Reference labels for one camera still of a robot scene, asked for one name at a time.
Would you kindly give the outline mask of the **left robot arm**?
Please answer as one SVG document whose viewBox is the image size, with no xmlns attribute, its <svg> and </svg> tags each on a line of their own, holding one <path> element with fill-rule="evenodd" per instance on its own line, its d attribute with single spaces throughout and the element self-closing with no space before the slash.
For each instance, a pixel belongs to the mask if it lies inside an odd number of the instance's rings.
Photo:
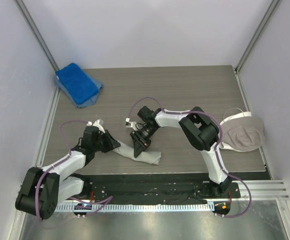
<svg viewBox="0 0 290 240">
<path fill-rule="evenodd" d="M 78 144 L 67 155 L 53 164 L 27 171 L 15 208 L 47 220 L 63 201 L 71 197 L 87 199 L 92 187 L 87 177 L 76 171 L 89 164 L 97 152 L 107 153 L 120 146 L 108 130 L 87 126 Z"/>
</svg>

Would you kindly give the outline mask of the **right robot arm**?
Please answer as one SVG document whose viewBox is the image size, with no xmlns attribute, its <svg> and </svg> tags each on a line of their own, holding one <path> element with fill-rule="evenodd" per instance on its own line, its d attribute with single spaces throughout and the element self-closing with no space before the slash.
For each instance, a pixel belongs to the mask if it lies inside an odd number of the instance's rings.
<svg viewBox="0 0 290 240">
<path fill-rule="evenodd" d="M 208 169 L 211 194 L 220 198 L 228 193 L 232 179 L 223 166 L 218 147 L 221 127 L 201 108 L 194 107 L 190 111 L 179 112 L 165 109 L 153 111 L 144 106 L 137 115 L 143 121 L 141 128 L 137 128 L 137 122 L 126 119 L 126 127 L 133 129 L 130 136 L 134 143 L 135 158 L 151 145 L 150 138 L 159 128 L 181 129 L 189 143 L 203 156 Z"/>
</svg>

